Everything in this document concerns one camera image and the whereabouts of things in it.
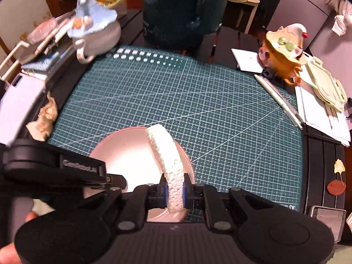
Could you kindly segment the person left hand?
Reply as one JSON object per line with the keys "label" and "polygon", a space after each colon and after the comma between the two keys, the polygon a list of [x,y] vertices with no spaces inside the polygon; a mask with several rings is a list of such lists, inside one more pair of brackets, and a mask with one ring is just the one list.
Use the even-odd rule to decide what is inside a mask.
{"label": "person left hand", "polygon": [[[38,215],[31,211],[26,215],[25,222],[31,221],[34,218],[37,218]],[[0,251],[0,264],[21,264],[22,261],[20,260],[16,248],[14,246],[14,243],[12,242],[11,244],[1,248]]]}

